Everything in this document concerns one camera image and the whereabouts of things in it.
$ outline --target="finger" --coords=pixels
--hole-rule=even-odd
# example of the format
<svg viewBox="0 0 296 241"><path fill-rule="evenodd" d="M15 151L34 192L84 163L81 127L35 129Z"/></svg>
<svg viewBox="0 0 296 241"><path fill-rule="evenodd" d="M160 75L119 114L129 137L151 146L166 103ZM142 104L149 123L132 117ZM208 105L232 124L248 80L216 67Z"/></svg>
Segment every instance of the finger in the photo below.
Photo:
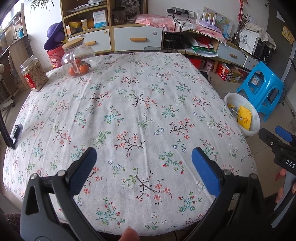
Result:
<svg viewBox="0 0 296 241"><path fill-rule="evenodd" d="M279 174L281 175L281 176L285 176L286 175L286 172L287 172L287 170L286 169L284 169L284 168L282 168L280 171L279 171Z"/></svg>
<svg viewBox="0 0 296 241"><path fill-rule="evenodd" d="M284 195L284 188L281 187L281 188L279 189L279 191L278 191L278 195L277 195L277 197L276 197L276 203L278 203L278 202L280 201L280 199L283 197L283 195Z"/></svg>
<svg viewBox="0 0 296 241"><path fill-rule="evenodd" d="M127 227L118 241L140 241L140 237L135 230Z"/></svg>
<svg viewBox="0 0 296 241"><path fill-rule="evenodd" d="M296 192L296 183L294 183L292 187L292 193L294 194L295 192Z"/></svg>

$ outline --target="orange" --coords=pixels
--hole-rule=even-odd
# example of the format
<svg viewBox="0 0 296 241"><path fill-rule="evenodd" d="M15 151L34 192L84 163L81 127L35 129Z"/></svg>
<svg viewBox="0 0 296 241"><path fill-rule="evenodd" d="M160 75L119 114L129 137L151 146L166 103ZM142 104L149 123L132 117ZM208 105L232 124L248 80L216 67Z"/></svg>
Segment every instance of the orange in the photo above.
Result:
<svg viewBox="0 0 296 241"><path fill-rule="evenodd" d="M89 70L89 67L86 64L79 66L79 71L81 74L86 74L88 72L88 70Z"/></svg>
<svg viewBox="0 0 296 241"><path fill-rule="evenodd" d="M70 76L76 76L77 74L74 72L74 69L73 67L71 67L69 70L68 70L68 73Z"/></svg>
<svg viewBox="0 0 296 241"><path fill-rule="evenodd" d="M75 62L77 65L79 65L81 63L81 60L77 58L77 59L75 59Z"/></svg>

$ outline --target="window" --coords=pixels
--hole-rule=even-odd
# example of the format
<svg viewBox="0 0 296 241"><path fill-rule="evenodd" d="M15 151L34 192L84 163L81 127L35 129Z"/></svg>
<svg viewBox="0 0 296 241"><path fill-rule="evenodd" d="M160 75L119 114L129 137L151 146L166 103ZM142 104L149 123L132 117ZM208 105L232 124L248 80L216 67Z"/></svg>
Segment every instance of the window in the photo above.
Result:
<svg viewBox="0 0 296 241"><path fill-rule="evenodd" d="M5 16L5 18L3 19L3 22L1 23L0 27L2 29L6 28L6 26L9 24L9 22L11 21L11 19L13 18L13 16L17 13L20 12L20 5L21 3L23 3L24 0L19 0L14 6L13 8L7 13L7 15Z"/></svg>

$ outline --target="yellow package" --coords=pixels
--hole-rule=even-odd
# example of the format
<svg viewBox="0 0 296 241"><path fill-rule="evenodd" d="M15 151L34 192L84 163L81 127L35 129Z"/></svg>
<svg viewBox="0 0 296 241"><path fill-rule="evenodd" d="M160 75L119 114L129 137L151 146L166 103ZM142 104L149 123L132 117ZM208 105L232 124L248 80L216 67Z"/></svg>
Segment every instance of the yellow package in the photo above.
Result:
<svg viewBox="0 0 296 241"><path fill-rule="evenodd" d="M237 122L245 129L250 130L251 121L252 121L252 113L250 112L250 110L240 105L239 117L237 119Z"/></svg>
<svg viewBox="0 0 296 241"><path fill-rule="evenodd" d="M228 104L227 107L230 109L230 108L235 107L235 106L232 105L232 104Z"/></svg>

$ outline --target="white drawer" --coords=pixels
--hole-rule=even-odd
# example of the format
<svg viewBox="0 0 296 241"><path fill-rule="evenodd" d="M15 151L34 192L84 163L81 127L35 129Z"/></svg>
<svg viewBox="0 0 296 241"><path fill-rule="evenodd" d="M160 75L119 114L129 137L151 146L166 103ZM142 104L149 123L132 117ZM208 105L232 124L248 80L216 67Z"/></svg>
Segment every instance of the white drawer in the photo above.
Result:
<svg viewBox="0 0 296 241"><path fill-rule="evenodd" d="M219 58L228 60L240 66L243 66L246 60L246 56L244 55L244 53L228 45L225 46L224 44L221 44L221 43L219 44L217 54Z"/></svg>
<svg viewBox="0 0 296 241"><path fill-rule="evenodd" d="M111 50L109 29L80 34L69 38L69 41L79 37L83 37L85 43L96 41L94 45L90 45L95 52Z"/></svg>
<svg viewBox="0 0 296 241"><path fill-rule="evenodd" d="M143 26L114 28L113 30L116 52L144 50L144 48L148 46L161 47L161 39L163 35L162 28Z"/></svg>
<svg viewBox="0 0 296 241"><path fill-rule="evenodd" d="M246 69L252 70L258 63L259 61L257 59L254 59L251 56L247 56L244 67Z"/></svg>

